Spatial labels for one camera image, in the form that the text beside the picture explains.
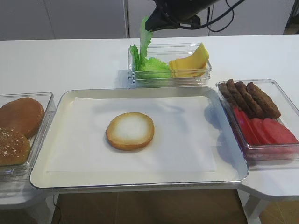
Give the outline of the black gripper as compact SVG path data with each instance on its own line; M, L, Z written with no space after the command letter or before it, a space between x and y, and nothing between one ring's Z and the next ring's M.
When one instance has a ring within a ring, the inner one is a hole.
M216 1L214 0L156 0L156 8L145 22L147 31L164 29L200 29L197 14Z

